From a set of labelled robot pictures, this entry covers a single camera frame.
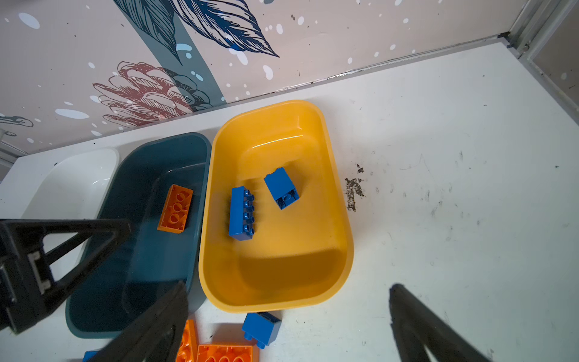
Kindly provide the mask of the yellow plastic bin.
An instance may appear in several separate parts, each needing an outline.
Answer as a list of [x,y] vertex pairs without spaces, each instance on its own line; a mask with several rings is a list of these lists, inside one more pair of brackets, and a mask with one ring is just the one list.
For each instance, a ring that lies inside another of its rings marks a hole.
[[[299,200],[281,210],[264,178],[283,167]],[[255,234],[229,236],[232,189],[254,195]],[[290,100],[240,114],[214,138],[199,273],[224,312],[295,309],[323,303],[345,284],[354,240],[330,135],[321,110]]]

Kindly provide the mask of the orange lego brick vertical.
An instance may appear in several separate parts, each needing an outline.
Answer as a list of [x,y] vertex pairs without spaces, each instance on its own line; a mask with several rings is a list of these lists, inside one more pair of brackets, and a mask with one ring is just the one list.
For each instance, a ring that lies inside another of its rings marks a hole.
[[176,356],[176,362],[196,362],[198,355],[198,335],[195,321],[185,323],[182,340]]

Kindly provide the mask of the small blue lego brick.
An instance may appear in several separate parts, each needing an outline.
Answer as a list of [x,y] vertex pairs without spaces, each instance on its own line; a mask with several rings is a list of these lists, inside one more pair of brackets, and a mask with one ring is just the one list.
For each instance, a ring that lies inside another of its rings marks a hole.
[[299,193],[283,167],[264,178],[265,184],[277,206],[283,210],[299,200]]

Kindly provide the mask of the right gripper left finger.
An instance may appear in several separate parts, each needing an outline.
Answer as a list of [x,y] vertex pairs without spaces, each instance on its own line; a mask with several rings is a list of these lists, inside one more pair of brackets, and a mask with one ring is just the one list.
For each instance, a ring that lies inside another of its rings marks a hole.
[[187,292],[179,282],[90,360],[175,361],[187,317]]

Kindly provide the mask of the white plastic bin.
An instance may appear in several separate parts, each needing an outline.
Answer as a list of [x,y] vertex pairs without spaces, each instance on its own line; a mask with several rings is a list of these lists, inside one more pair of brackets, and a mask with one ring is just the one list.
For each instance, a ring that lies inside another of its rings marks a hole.
[[42,181],[22,218],[25,220],[93,220],[119,165],[119,152],[98,149],[58,164]]

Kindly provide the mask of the dark teal plastic bin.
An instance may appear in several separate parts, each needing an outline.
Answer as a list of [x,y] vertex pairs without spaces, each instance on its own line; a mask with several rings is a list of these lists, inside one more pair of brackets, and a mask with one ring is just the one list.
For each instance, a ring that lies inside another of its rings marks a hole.
[[[178,282],[188,311],[205,302],[198,275],[211,144],[199,133],[145,143],[122,161],[99,217],[129,220],[130,237],[69,297],[66,323],[74,336],[112,339]],[[192,191],[180,234],[158,230],[172,186]]]

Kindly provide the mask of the orange lego brick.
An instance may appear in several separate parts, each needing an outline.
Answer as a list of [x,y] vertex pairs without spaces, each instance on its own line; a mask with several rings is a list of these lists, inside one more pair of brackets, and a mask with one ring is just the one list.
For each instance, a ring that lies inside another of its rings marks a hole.
[[259,362],[253,345],[199,345],[197,362]]

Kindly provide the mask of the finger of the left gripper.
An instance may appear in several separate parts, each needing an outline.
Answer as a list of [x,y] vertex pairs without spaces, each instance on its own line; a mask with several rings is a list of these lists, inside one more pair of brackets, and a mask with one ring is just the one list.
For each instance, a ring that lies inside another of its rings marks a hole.
[[[129,220],[2,220],[1,329],[22,333],[52,315],[128,240]],[[108,238],[60,279],[51,265],[89,238]]]

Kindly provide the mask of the orange lego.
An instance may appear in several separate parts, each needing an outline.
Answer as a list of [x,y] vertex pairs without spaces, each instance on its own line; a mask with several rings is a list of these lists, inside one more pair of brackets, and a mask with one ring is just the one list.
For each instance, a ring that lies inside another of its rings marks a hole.
[[181,234],[185,230],[193,190],[173,184],[167,193],[158,231]]

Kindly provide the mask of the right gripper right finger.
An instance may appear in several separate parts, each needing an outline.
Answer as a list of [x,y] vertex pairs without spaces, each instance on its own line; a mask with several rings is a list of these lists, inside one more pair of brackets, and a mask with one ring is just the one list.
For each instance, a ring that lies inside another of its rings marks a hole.
[[402,284],[390,288],[391,328],[402,361],[487,361]]

